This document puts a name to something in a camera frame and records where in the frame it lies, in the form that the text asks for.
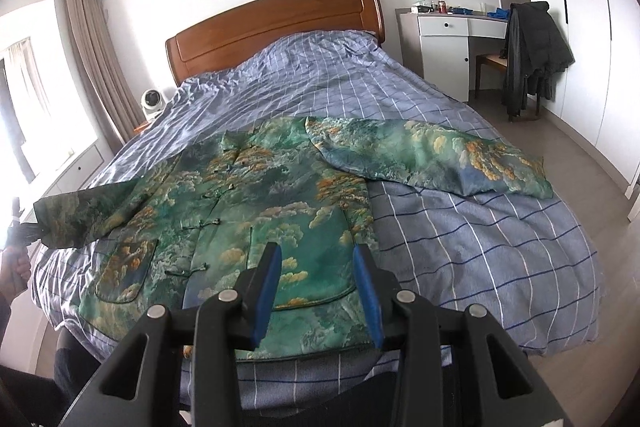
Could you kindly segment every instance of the green jacket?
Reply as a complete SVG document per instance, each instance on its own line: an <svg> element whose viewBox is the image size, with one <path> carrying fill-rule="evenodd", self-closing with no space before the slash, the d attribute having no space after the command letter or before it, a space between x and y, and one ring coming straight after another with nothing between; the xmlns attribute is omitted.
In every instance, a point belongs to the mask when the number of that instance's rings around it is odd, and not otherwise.
<svg viewBox="0 0 640 427"><path fill-rule="evenodd" d="M280 285L258 351L275 359L369 342L351 272L354 243L379 256L366 180L460 195L550 198L542 160L501 142L418 121L276 118L224 132L145 176L37 201L43 243L101 237L105 261L81 315L120 340L152 304L201 304L282 247Z"/></svg>

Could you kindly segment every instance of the wooden headboard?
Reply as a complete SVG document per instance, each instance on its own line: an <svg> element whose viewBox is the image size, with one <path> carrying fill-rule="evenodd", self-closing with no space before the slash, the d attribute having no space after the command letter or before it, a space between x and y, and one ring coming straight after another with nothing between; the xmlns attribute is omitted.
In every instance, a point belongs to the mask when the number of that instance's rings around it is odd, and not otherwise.
<svg viewBox="0 0 640 427"><path fill-rule="evenodd" d="M280 37L312 30L366 30L385 40L380 0L256 0L215 15L166 42L175 83L233 68Z"/></svg>

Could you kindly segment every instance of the bed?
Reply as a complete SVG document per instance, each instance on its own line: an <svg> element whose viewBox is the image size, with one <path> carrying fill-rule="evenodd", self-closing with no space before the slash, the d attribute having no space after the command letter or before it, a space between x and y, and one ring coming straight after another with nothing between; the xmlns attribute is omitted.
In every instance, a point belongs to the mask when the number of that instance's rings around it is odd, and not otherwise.
<svg viewBox="0 0 640 427"><path fill-rule="evenodd" d="M257 0L186 29L166 43L176 95L92 185L130 179L215 132L279 115L424 120L502 139L467 105L389 57L380 48L384 35L379 0ZM454 309L484 304L530 353L596 337L596 252L558 197L462 198L390 182L367 188L382 267L405 288ZM85 323L78 306L108 248L100 240L47 251L34 268L34 301L99 358L114 341ZM397 365L396 353L368 346L242 362L242 405L295 412ZM186 393L188 362L183 378Z"/></svg>

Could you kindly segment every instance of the jacket hanging on chair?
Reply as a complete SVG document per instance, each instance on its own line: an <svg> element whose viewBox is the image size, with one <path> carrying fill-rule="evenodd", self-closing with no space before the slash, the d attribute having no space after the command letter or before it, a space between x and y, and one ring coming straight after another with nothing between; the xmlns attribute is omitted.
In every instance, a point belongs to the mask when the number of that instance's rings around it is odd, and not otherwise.
<svg viewBox="0 0 640 427"><path fill-rule="evenodd" d="M502 103L509 116L519 116L527 107L527 93L553 99L551 77L574 62L569 46L548 13L546 1L511 4L504 49L507 73Z"/></svg>

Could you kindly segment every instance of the metal screw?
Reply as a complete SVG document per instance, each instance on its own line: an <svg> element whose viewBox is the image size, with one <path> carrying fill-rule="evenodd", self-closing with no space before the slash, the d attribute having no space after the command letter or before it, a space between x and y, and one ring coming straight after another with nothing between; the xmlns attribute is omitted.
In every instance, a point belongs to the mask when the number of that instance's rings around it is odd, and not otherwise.
<svg viewBox="0 0 640 427"><path fill-rule="evenodd" d="M233 302L238 298L238 292L236 290L222 290L218 294L218 299L223 302Z"/></svg>
<svg viewBox="0 0 640 427"><path fill-rule="evenodd" d="M409 290L400 290L396 294L396 299L400 302L404 302L405 304L409 304L410 302L415 301L415 293Z"/></svg>
<svg viewBox="0 0 640 427"><path fill-rule="evenodd" d="M164 306L162 306L162 304L154 304L146 311L146 316L150 319L159 319L164 315L165 312L166 309L164 308Z"/></svg>
<svg viewBox="0 0 640 427"><path fill-rule="evenodd" d="M486 316L486 308L482 306L482 304L471 304L471 306L469 306L469 315L481 319Z"/></svg>

